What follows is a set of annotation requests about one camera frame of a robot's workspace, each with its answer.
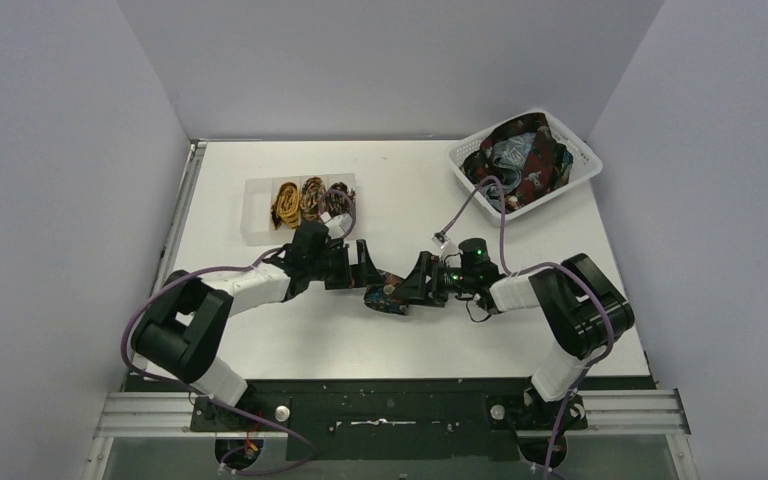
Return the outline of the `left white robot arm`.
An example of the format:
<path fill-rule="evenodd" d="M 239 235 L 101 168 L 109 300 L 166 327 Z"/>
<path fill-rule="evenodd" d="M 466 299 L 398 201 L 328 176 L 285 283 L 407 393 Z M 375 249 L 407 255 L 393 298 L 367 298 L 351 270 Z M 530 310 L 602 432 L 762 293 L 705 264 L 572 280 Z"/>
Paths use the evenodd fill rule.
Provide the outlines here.
<path fill-rule="evenodd" d="M 313 282 L 328 290 L 383 285 L 365 241 L 357 241 L 356 253 L 352 263 L 343 239 L 323 224 L 305 222 L 290 243 L 265 252 L 250 266 L 176 271 L 136 316 L 125 349 L 218 400 L 219 420 L 243 429 L 254 420 L 256 403 L 245 394 L 247 381 L 218 355 L 228 320 L 290 301 Z"/>

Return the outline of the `navy floral tie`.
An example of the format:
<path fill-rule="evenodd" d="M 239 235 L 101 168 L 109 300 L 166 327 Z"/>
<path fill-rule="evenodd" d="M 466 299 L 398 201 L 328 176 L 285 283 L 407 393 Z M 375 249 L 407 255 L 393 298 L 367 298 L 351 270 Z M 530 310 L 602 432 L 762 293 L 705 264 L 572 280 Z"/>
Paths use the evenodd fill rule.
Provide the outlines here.
<path fill-rule="evenodd" d="M 395 295 L 399 287 L 398 283 L 368 287 L 363 297 L 364 305 L 380 313 L 406 316 L 409 304 Z"/>

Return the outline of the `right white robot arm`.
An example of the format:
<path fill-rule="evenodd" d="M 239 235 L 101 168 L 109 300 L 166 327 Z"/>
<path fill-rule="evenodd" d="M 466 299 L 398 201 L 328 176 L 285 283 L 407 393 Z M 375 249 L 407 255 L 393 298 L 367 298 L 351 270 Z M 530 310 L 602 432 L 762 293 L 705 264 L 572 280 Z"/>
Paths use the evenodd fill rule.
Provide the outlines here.
<path fill-rule="evenodd" d="M 634 326 L 628 300 L 585 254 L 511 274 L 491 260 L 481 238 L 462 241 L 456 256 L 457 264 L 451 264 L 421 252 L 406 279 L 384 287 L 385 299 L 398 312 L 410 305 L 442 307 L 451 297 L 472 302 L 489 316 L 540 309 L 554 343 L 530 383 L 544 402 L 565 397 Z"/>

